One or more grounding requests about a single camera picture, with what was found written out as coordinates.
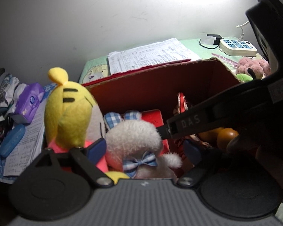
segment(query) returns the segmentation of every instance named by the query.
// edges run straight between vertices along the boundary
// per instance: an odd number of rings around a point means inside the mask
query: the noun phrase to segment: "white power strip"
[[[220,40],[220,48],[230,56],[253,56],[257,55],[257,49],[250,42],[238,40]]]

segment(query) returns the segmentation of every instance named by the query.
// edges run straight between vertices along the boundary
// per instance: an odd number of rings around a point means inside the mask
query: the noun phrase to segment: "green plush toy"
[[[237,74],[236,77],[238,78],[239,81],[241,81],[242,83],[246,83],[246,82],[250,82],[253,80],[253,78],[247,74]]]

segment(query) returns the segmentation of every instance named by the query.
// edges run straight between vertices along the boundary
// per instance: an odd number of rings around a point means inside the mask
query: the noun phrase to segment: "gray ribbed panel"
[[[57,221],[34,222],[17,217],[9,226],[277,226],[270,216],[243,222],[222,218],[208,210],[190,189],[171,180],[122,179],[110,189],[98,189],[88,204]]]

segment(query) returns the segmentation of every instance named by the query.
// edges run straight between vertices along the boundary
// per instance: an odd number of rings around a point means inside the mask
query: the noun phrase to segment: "white wall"
[[[256,0],[0,0],[0,67],[49,82],[60,66],[77,81],[85,62],[114,50],[202,33],[239,36]],[[245,38],[255,43],[248,25]]]

